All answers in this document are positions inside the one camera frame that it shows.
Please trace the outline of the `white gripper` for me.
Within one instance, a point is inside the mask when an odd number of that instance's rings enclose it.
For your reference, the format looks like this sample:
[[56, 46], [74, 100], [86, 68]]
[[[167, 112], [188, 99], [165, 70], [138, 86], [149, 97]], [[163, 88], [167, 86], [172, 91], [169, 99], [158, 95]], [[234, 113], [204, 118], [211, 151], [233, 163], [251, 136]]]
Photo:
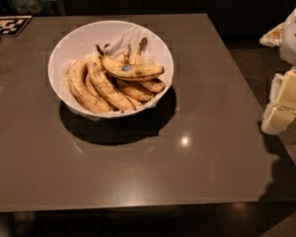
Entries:
[[269, 103], [262, 116], [261, 130], [272, 135], [285, 131], [296, 119], [296, 114], [290, 110], [296, 112], [296, 65], [284, 75], [275, 74], [271, 82]]

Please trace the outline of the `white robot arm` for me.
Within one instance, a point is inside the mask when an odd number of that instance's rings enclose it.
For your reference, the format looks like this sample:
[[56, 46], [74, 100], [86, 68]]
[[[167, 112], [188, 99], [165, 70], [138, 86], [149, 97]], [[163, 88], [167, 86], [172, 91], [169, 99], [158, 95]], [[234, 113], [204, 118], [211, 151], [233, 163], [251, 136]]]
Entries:
[[262, 116], [261, 130], [278, 135], [296, 119], [296, 7], [284, 23], [263, 35], [259, 43], [268, 47], [278, 46], [280, 58], [292, 65], [284, 75], [274, 75], [269, 103]]

